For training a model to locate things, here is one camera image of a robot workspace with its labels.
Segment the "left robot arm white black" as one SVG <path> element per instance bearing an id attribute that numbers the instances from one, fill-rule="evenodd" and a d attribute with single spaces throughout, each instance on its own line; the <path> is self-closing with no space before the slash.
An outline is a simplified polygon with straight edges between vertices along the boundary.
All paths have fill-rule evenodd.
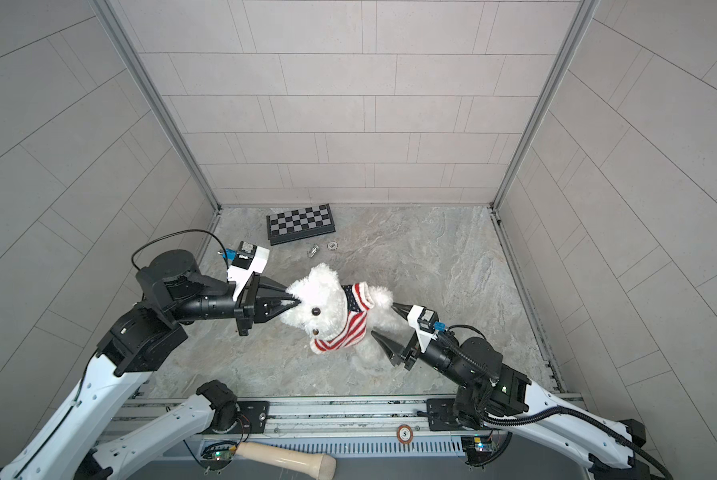
<path id="1" fill-rule="evenodd" d="M 140 268 L 142 301 L 100 340 L 60 410 L 0 468 L 0 479 L 123 478 L 194 434 L 250 430 L 240 418 L 236 394 L 212 380 L 113 446 L 96 445 L 124 402 L 186 341 L 186 325 L 230 319 L 246 336 L 252 326 L 298 305 L 284 286 L 262 276 L 264 266 L 266 258 L 240 252 L 226 262 L 230 279 L 218 280 L 200 272 L 194 254 L 177 249 Z"/>

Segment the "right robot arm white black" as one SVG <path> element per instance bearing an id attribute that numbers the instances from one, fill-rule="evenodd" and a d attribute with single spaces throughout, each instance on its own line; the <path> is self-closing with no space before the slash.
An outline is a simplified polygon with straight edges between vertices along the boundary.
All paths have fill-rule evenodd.
<path id="1" fill-rule="evenodd" d="M 520 436 L 574 460 L 596 479 L 671 478 L 668 468 L 646 452 L 642 422 L 606 420 L 556 396 L 508 366 L 480 330 L 458 340 L 457 326 L 446 326 L 429 308 L 396 303 L 393 309 L 413 334 L 406 345 L 372 334 L 390 362 L 412 369 L 422 361 L 458 387 L 447 405 L 428 409 L 430 424 L 504 433 L 481 465 L 497 460 Z"/>

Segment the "red white striped knit sweater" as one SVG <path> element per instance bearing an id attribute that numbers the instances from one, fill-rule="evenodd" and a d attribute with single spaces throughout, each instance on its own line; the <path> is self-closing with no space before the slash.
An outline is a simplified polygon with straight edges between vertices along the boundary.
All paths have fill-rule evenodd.
<path id="1" fill-rule="evenodd" d="M 370 296 L 367 282 L 342 286 L 346 295 L 344 326 L 333 338 L 310 340 L 310 348 L 316 354 L 335 352 L 360 343 L 368 330 L 368 315 L 375 302 Z"/>

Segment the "white teddy bear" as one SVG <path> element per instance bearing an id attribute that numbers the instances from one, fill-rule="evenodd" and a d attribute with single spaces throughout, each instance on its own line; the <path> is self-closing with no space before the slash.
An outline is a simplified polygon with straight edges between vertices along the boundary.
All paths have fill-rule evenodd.
<path id="1" fill-rule="evenodd" d="M 308 336 L 308 347 L 312 339 L 333 338 L 344 326 L 342 320 L 342 316 L 346 314 L 346 295 L 342 290 L 344 285 L 352 284 L 342 284 L 338 272 L 328 264 L 321 263 L 314 266 L 306 277 L 296 280 L 286 288 L 286 292 L 292 294 L 294 299 L 300 300 L 300 305 L 278 316 L 278 320 L 304 331 Z M 356 345 L 335 352 L 316 354 L 312 351 L 312 353 L 316 355 L 348 353 L 356 369 L 366 371 L 383 369 L 381 362 L 386 359 L 386 355 L 372 338 L 372 331 L 395 338 L 409 332 L 410 327 L 394 312 L 391 290 L 383 286 L 370 284 L 368 286 L 375 307 L 369 312 L 368 330 L 364 339 Z"/>

